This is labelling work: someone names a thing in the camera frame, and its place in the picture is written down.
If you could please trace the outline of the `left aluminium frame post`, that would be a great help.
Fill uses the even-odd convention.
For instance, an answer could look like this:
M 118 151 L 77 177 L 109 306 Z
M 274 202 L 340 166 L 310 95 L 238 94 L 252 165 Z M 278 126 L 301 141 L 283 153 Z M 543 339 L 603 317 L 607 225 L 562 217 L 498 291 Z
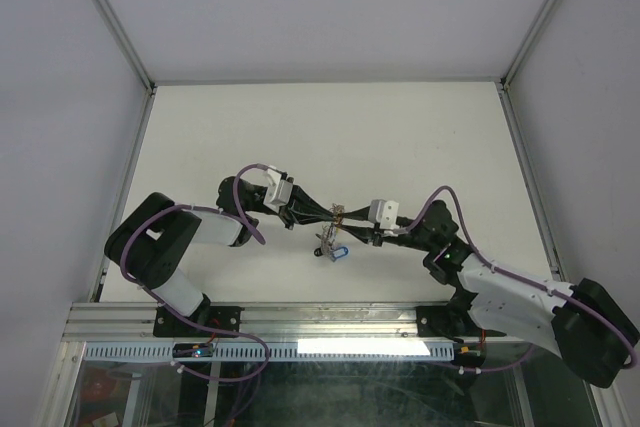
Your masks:
M 117 47 L 134 72 L 136 78 L 143 85 L 145 91 L 153 95 L 156 90 L 156 83 L 149 74 L 148 69 L 144 65 L 139 53 L 134 47 L 124 25 L 117 15 L 110 0 L 91 0 L 97 12 L 99 13 L 103 23 L 109 30 Z

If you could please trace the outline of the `blue key tag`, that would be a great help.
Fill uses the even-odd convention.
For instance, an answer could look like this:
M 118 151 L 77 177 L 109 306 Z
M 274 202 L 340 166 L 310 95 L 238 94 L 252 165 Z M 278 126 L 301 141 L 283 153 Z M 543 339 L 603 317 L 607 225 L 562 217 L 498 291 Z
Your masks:
M 349 249 L 347 246 L 338 246 L 331 249 L 329 257 L 332 262 L 336 262 L 340 259 L 345 258 L 348 255 L 349 255 Z

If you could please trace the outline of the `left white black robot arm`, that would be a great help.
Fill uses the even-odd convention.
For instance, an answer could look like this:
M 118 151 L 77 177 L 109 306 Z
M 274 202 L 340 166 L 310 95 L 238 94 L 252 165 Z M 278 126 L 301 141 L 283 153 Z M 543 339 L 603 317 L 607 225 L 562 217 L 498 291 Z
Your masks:
M 291 177 L 273 169 L 265 177 L 265 186 L 239 177 L 224 179 L 214 208 L 180 207 L 154 192 L 108 237 L 104 254 L 126 280 L 176 311 L 174 322 L 184 333 L 194 336 L 207 327 L 218 328 L 211 301 L 179 268 L 191 244 L 244 246 L 259 224 L 251 213 L 274 215 L 287 229 L 333 218 Z

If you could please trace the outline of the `aluminium frame post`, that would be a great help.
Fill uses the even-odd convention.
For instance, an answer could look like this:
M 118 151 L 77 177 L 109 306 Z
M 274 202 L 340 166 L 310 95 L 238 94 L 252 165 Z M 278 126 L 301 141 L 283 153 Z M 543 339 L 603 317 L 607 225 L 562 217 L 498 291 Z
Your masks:
M 124 25 L 117 15 L 110 0 L 91 0 L 97 12 L 99 13 L 103 23 L 109 30 L 117 47 L 134 72 L 136 78 L 143 85 L 145 91 L 153 95 L 156 90 L 156 83 L 149 74 L 148 69 L 144 65 L 139 53 L 134 47 Z
M 524 66 L 530 56 L 534 46 L 541 37 L 544 29 L 551 21 L 556 7 L 561 0 L 543 0 L 541 6 L 536 11 L 532 22 L 530 23 L 522 42 L 520 43 L 514 57 L 507 67 L 504 75 L 501 77 L 500 83 L 504 90 L 508 90 L 519 71 Z

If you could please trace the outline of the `right aluminium frame post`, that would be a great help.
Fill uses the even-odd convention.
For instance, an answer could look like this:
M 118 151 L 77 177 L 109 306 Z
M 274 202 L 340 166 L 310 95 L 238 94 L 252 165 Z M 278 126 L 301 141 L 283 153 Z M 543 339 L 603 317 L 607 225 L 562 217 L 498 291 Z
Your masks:
M 514 57 L 507 67 L 504 75 L 501 77 L 500 83 L 504 90 L 508 90 L 519 71 L 524 66 L 530 56 L 534 46 L 541 37 L 544 29 L 551 21 L 556 7 L 561 0 L 543 0 L 541 6 L 536 11 L 532 22 L 530 23 L 522 42 L 520 43 Z

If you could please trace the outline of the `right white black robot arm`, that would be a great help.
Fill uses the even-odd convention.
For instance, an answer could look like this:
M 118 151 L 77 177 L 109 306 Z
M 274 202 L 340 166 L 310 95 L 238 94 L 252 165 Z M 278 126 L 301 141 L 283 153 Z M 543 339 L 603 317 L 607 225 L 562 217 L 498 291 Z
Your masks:
M 455 290 L 447 310 L 455 332 L 479 328 L 516 337 L 556 355 L 599 388 L 637 365 L 639 330 L 600 283 L 537 277 L 488 259 L 441 200 L 415 219 L 400 217 L 397 210 L 392 201 L 375 200 L 344 214 L 342 226 L 366 244 L 424 252 L 429 274 Z

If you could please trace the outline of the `aluminium mounting rail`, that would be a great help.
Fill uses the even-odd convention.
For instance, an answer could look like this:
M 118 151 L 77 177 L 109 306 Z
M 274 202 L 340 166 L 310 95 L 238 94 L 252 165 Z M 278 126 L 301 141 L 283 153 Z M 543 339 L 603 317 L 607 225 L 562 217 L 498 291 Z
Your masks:
M 216 303 L 211 327 L 251 334 L 265 341 L 319 337 L 422 337 L 446 333 L 467 342 L 480 330 L 436 303 Z M 151 341 L 204 339 L 206 331 L 176 320 L 154 302 L 100 302 L 72 305 L 64 341 Z

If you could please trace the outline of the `metal keyring holder with rings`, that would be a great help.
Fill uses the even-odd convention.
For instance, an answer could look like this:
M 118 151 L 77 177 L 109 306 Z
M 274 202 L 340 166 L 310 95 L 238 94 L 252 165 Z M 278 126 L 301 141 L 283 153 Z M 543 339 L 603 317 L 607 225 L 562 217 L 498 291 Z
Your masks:
M 327 223 L 320 234 L 317 235 L 319 239 L 319 247 L 326 248 L 331 251 L 332 248 L 338 246 L 346 246 L 340 244 L 337 241 L 337 236 L 339 231 L 341 230 L 341 225 L 343 223 L 343 218 L 341 214 L 345 212 L 344 206 L 339 204 L 333 204 L 331 209 L 331 214 L 334 216 L 333 223 Z

